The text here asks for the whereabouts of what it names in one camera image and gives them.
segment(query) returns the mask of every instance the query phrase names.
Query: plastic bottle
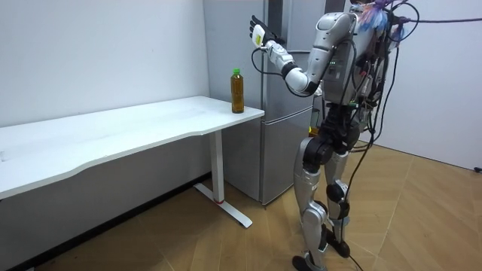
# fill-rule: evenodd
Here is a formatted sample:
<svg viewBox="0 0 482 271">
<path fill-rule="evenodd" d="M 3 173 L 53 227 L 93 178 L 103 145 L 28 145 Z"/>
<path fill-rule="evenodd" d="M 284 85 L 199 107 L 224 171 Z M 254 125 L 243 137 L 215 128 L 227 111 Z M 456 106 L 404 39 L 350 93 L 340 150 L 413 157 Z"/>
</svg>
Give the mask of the plastic bottle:
<svg viewBox="0 0 482 271">
<path fill-rule="evenodd" d="M 239 74 L 239 69 L 233 70 L 231 76 L 231 96 L 232 96 L 232 110 L 233 113 L 244 112 L 244 97 L 243 97 L 243 77 Z"/>
</svg>

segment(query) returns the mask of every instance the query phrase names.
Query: parquet floor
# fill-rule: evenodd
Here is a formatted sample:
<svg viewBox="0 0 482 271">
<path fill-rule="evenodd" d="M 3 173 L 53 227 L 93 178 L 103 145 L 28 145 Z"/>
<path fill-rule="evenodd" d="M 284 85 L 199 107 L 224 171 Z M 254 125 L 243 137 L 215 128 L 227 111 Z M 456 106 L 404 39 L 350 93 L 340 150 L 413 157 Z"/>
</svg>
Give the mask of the parquet floor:
<svg viewBox="0 0 482 271">
<path fill-rule="evenodd" d="M 37 270 L 294 270 L 304 244 L 293 189 L 266 208 L 229 185 L 226 198 L 253 220 L 249 229 L 190 189 Z M 365 271 L 482 270 L 482 175 L 374 147 L 351 203 L 346 237 Z M 326 259 L 330 271 L 356 270 L 333 251 Z"/>
</svg>

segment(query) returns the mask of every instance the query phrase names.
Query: white table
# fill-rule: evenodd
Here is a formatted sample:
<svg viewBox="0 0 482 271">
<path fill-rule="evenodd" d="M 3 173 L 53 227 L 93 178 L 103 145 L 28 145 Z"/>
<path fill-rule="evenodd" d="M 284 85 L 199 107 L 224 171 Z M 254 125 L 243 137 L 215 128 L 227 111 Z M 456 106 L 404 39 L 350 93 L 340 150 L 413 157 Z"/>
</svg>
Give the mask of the white table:
<svg viewBox="0 0 482 271">
<path fill-rule="evenodd" d="M 203 96 L 0 128 L 0 199 L 62 181 L 91 166 L 169 142 L 209 134 L 213 192 L 195 188 L 244 227 L 252 221 L 224 201 L 221 130 L 264 115 Z"/>
</svg>

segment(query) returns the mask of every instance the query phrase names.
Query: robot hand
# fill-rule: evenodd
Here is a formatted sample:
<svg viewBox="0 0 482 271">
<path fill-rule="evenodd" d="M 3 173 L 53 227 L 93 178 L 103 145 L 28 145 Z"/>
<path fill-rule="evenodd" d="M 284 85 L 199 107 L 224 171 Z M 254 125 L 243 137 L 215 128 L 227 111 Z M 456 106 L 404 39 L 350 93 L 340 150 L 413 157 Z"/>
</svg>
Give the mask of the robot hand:
<svg viewBox="0 0 482 271">
<path fill-rule="evenodd" d="M 271 32 L 268 27 L 253 15 L 249 31 L 249 37 L 253 40 L 256 47 L 264 46 L 268 41 L 275 41 L 277 44 L 285 44 L 286 41 L 283 38 L 278 37 L 275 33 Z"/>
</svg>

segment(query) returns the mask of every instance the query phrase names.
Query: refrigerator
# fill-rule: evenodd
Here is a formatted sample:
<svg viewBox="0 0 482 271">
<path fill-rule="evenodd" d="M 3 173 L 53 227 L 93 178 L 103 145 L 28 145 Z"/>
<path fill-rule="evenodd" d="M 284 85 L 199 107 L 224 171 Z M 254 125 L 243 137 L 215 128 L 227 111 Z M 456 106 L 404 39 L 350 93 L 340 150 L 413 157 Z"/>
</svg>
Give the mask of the refrigerator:
<svg viewBox="0 0 482 271">
<path fill-rule="evenodd" d="M 320 0 L 204 0 L 210 96 L 230 102 L 230 76 L 239 68 L 245 106 L 265 111 L 261 119 L 223 130 L 224 178 L 263 205 L 293 185 L 294 159 L 308 136 L 313 98 L 296 97 L 280 76 L 253 68 L 249 21 L 255 15 L 285 38 L 286 49 L 305 69 L 324 13 Z M 260 52 L 253 61 L 266 72 L 279 72 Z"/>
</svg>

